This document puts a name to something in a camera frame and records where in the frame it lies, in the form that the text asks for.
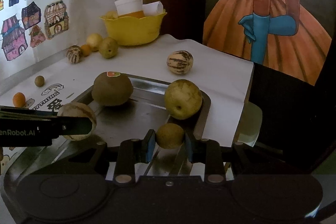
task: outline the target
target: glass jar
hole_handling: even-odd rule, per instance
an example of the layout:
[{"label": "glass jar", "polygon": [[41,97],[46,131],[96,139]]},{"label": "glass jar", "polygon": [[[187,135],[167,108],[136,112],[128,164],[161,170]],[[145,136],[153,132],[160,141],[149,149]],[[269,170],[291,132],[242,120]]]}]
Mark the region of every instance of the glass jar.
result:
[{"label": "glass jar", "polygon": [[142,0],[115,0],[114,3],[117,8],[118,17],[145,17],[142,8]]}]

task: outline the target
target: yellow basket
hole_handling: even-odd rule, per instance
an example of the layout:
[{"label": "yellow basket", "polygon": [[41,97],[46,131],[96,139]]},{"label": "yellow basket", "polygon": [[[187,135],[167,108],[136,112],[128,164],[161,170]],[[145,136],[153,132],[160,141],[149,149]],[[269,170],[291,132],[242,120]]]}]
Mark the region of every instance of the yellow basket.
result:
[{"label": "yellow basket", "polygon": [[121,46],[136,46],[150,43],[159,36],[163,17],[167,13],[163,10],[160,15],[143,18],[111,18],[109,16],[111,14],[113,12],[100,17],[105,22],[109,37],[115,39]]}]

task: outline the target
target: screw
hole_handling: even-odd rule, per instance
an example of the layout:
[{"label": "screw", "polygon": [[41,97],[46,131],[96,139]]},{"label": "screw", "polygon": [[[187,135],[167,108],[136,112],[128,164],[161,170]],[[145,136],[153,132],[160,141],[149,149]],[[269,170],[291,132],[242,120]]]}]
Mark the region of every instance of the screw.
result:
[{"label": "screw", "polygon": [[118,175],[115,177],[115,180],[118,183],[128,183],[132,180],[132,177],[129,175]]},{"label": "screw", "polygon": [[209,175],[208,181],[211,183],[221,183],[224,180],[222,175]]}]

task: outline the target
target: metal tray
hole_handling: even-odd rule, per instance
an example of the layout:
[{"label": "metal tray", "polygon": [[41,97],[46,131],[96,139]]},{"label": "metal tray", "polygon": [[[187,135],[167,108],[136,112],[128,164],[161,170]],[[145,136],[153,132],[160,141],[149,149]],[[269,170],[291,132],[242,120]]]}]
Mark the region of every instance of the metal tray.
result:
[{"label": "metal tray", "polygon": [[[124,140],[143,139],[149,129],[155,131],[166,122],[179,124],[185,131],[192,131],[197,139],[203,134],[211,100],[202,92],[203,105],[193,117],[178,121],[170,117],[164,107],[164,93],[169,83],[128,75],[134,92],[130,100],[119,107],[101,107],[91,96],[92,87],[83,92],[73,102],[89,105],[97,117],[97,127],[92,136],[82,141],[69,141],[62,136],[53,140],[48,147],[28,147],[16,153],[9,163],[7,172],[0,179],[0,193],[12,217],[18,223],[19,212],[15,199],[18,183],[26,175],[47,166],[58,159],[98,141],[108,146],[119,146]],[[115,163],[110,163],[106,179],[112,179]],[[189,175],[192,164],[188,162],[184,145],[178,149],[166,150],[156,145],[149,164],[136,164],[136,178],[140,175],[169,176]]]}]

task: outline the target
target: white tablecloth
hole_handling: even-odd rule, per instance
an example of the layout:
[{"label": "white tablecloth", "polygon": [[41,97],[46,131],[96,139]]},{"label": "white tablecloth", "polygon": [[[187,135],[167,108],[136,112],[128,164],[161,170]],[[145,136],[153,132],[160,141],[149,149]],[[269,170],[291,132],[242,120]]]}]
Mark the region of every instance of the white tablecloth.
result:
[{"label": "white tablecloth", "polygon": [[[174,75],[167,68],[168,55],[177,50],[188,51],[194,57],[194,66],[187,75]],[[16,92],[23,92],[27,99],[35,94],[38,90],[34,85],[37,75],[45,77],[45,86],[60,83],[71,87],[75,94],[69,101],[89,88],[95,78],[104,71],[118,71],[167,82],[185,78],[194,82],[211,98],[203,137],[216,140],[222,146],[231,146],[243,110],[252,69],[252,62],[224,54],[192,40],[180,41],[170,35],[164,35],[147,45],[120,48],[118,55],[111,59],[104,59],[97,52],[76,65],[63,59],[2,95],[0,105],[12,106],[12,97]],[[8,214],[4,209],[0,200],[1,216]],[[9,220],[4,222],[2,219],[1,217],[0,224],[11,224]]]}]

